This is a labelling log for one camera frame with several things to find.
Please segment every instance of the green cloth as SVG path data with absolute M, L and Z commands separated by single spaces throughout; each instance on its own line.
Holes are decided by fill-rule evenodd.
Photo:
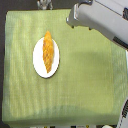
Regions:
M 7 13 L 2 118 L 10 126 L 117 124 L 128 95 L 126 51 L 96 30 L 70 28 L 68 15 Z M 47 30 L 60 64 L 44 79 L 34 69 L 33 49 Z

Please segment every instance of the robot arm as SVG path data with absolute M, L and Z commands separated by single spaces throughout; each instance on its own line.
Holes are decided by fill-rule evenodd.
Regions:
M 128 2 L 124 6 L 118 1 L 80 0 L 72 8 L 67 24 L 96 29 L 112 42 L 128 49 Z

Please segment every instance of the orange food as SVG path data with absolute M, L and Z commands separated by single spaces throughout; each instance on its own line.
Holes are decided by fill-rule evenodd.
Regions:
M 51 71 L 53 57 L 54 57 L 53 41 L 50 32 L 47 31 L 43 41 L 43 60 L 47 73 Z

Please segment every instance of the white plate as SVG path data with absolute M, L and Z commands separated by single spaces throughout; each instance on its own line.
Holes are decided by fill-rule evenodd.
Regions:
M 43 40 L 44 38 L 41 38 L 35 45 L 35 48 L 33 51 L 33 65 L 36 72 L 41 77 L 48 78 L 48 77 L 51 77 L 56 72 L 59 66 L 59 48 L 56 42 L 53 40 L 54 58 L 53 58 L 51 71 L 47 73 L 44 65 L 44 61 L 43 61 Z

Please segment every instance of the food item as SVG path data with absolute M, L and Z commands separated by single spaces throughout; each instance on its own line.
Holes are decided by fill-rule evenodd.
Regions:
M 51 71 L 53 57 L 54 57 L 53 41 L 50 32 L 47 31 L 43 41 L 43 60 L 47 73 Z

